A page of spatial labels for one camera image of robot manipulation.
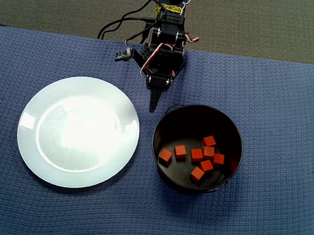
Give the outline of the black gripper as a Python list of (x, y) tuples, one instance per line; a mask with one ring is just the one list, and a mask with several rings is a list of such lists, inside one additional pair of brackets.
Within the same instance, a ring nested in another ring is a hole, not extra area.
[(184, 58), (156, 55), (146, 67), (147, 88), (151, 89), (149, 112), (154, 113), (162, 91), (167, 91), (184, 66)]

